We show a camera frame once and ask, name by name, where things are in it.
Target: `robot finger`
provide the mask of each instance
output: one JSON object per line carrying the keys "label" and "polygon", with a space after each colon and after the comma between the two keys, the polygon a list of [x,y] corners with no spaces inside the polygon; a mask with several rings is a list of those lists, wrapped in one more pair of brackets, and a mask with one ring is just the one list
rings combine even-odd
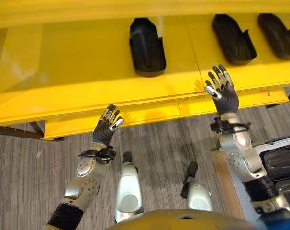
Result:
{"label": "robot finger", "polygon": [[113,114],[113,116],[110,118],[110,124],[113,124],[115,121],[116,116],[120,113],[119,110],[116,110],[116,112]]}
{"label": "robot finger", "polygon": [[118,129],[119,126],[121,126],[124,123],[124,119],[122,119],[121,116],[118,117],[118,119],[113,122],[113,124],[111,124],[109,126],[109,130],[111,130],[112,132],[114,132],[115,130]]}
{"label": "robot finger", "polygon": [[102,113],[101,117],[100,117],[100,120],[106,120],[106,117],[107,117],[107,113],[109,112],[110,109],[112,109],[113,107],[113,104],[110,104],[106,109],[105,111]]}
{"label": "robot finger", "polygon": [[208,75],[211,78],[211,80],[213,81],[216,90],[219,91],[221,89],[221,85],[218,82],[218,80],[214,77],[214,75],[211,72],[209,72]]}
{"label": "robot finger", "polygon": [[216,73],[216,75],[218,76],[218,78],[221,82],[221,89],[222,89],[226,85],[226,78],[216,66],[213,66],[212,69]]}
{"label": "robot finger", "polygon": [[112,115],[113,111],[115,110],[115,108],[116,108],[116,106],[113,105],[113,106],[109,109],[109,111],[107,112],[107,115],[106,115],[106,121],[107,121],[107,122],[110,121],[111,115]]}
{"label": "robot finger", "polygon": [[221,72],[223,73],[223,75],[226,78],[226,83],[229,83],[231,86],[233,85],[230,74],[228,73],[228,71],[226,70],[226,68],[223,65],[219,65],[218,68],[221,70]]}
{"label": "robot finger", "polygon": [[207,85],[204,87],[204,90],[214,99],[214,100],[220,100],[222,98],[222,95],[215,90],[212,86]]}

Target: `silver fingertip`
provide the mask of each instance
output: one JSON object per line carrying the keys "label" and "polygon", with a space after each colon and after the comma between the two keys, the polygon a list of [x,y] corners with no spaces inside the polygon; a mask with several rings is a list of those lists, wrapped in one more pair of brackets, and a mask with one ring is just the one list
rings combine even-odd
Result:
{"label": "silver fingertip", "polygon": [[111,131],[115,131],[119,126],[121,126],[124,123],[124,119],[120,118],[116,122],[114,122],[109,129]]}
{"label": "silver fingertip", "polygon": [[204,87],[204,90],[214,99],[214,100],[220,100],[222,98],[222,95],[216,91],[211,86]]}

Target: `metal bracket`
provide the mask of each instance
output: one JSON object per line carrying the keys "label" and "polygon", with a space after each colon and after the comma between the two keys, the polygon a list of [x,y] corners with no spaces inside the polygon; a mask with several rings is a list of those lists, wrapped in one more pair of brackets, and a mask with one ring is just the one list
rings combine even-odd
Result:
{"label": "metal bracket", "polygon": [[[7,135],[20,138],[42,139],[44,132],[36,121],[29,122],[35,132],[26,131],[18,128],[10,128],[6,126],[0,126],[0,135]],[[63,138],[55,138],[54,141],[62,141]]]}

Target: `silver robot leg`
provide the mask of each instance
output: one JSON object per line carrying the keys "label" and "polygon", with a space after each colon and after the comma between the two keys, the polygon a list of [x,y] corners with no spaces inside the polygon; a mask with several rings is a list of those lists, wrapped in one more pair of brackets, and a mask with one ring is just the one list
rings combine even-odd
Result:
{"label": "silver robot leg", "polygon": [[188,167],[180,195],[187,200],[187,209],[213,211],[211,193],[195,179],[197,169],[197,163],[192,161]]}
{"label": "silver robot leg", "polygon": [[143,212],[137,168],[132,164],[131,153],[126,152],[123,156],[121,178],[116,193],[115,221],[118,223]]}

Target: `black case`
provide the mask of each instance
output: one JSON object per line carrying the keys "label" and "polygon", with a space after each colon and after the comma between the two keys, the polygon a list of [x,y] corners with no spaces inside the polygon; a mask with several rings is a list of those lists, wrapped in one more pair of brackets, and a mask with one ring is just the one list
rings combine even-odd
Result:
{"label": "black case", "polygon": [[280,59],[290,59],[290,29],[272,13],[261,13],[258,23],[271,48]]}
{"label": "black case", "polygon": [[257,53],[248,30],[242,32],[233,18],[227,14],[217,14],[212,26],[223,53],[231,64],[243,65],[256,58]]}
{"label": "black case", "polygon": [[146,77],[161,75],[166,68],[162,38],[148,18],[135,18],[130,25],[130,50],[135,71]]}

